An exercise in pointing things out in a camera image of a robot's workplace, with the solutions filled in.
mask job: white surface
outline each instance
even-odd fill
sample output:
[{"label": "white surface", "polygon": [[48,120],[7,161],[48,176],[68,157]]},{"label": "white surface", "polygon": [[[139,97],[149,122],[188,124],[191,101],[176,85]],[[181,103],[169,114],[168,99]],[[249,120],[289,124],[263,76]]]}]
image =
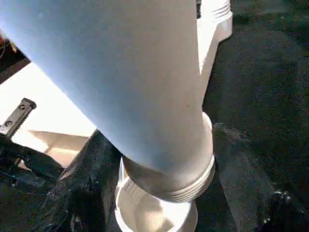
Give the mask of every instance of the white surface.
[{"label": "white surface", "polygon": [[197,222],[188,221],[191,205],[195,203],[169,203],[161,201],[137,187],[127,177],[116,196],[116,220],[123,232],[180,232],[182,227],[193,232]]},{"label": "white surface", "polygon": [[34,63],[0,85],[0,124],[23,98],[36,102],[21,129],[89,137],[95,130],[90,120]]}]

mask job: black cloth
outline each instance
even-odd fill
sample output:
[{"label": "black cloth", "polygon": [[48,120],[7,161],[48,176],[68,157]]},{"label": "black cloth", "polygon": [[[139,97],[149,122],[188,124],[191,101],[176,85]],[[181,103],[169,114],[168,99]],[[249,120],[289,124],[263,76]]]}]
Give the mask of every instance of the black cloth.
[{"label": "black cloth", "polygon": [[120,152],[96,131],[48,193],[32,231],[109,231],[120,158]]}]

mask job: black fabric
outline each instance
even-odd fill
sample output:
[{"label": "black fabric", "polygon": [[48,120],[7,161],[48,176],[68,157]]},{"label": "black fabric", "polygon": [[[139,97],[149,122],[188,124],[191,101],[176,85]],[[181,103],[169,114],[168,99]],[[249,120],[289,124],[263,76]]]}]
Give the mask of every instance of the black fabric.
[{"label": "black fabric", "polygon": [[[225,213],[231,210],[240,231],[258,223],[259,202],[265,202],[272,187],[288,186],[305,208],[309,206],[308,60],[303,25],[286,14],[235,17],[232,37],[218,47],[203,109],[213,123],[237,129],[250,141],[244,145],[244,137],[235,139],[232,131],[227,133],[230,143],[214,135],[218,174],[225,172],[220,181],[230,207]],[[290,226],[283,228],[293,231]],[[231,223],[224,231],[234,229]]]},{"label": "black fabric", "polygon": [[34,232],[107,232],[121,154],[96,131],[48,193]]}]

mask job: dark floor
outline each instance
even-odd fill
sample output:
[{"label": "dark floor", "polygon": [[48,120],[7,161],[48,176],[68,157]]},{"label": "dark floor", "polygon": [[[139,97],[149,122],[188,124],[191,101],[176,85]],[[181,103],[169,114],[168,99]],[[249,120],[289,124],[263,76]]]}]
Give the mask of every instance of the dark floor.
[{"label": "dark floor", "polygon": [[[233,36],[218,48],[203,109],[213,123],[243,132],[269,179],[290,186],[308,207],[308,16],[290,11],[290,2],[252,1],[247,11],[258,2],[254,16],[240,15],[242,1],[234,5]],[[0,186],[0,230],[30,231],[42,201]],[[197,231],[236,230],[217,177],[197,206]]]}]

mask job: white pipe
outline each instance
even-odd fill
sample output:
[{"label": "white pipe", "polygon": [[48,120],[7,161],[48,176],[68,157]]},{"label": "white pipe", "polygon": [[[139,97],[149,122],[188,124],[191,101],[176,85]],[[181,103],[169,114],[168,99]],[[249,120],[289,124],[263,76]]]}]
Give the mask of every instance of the white pipe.
[{"label": "white pipe", "polygon": [[195,0],[0,4],[0,28],[125,155],[140,187],[187,201],[208,186]]}]

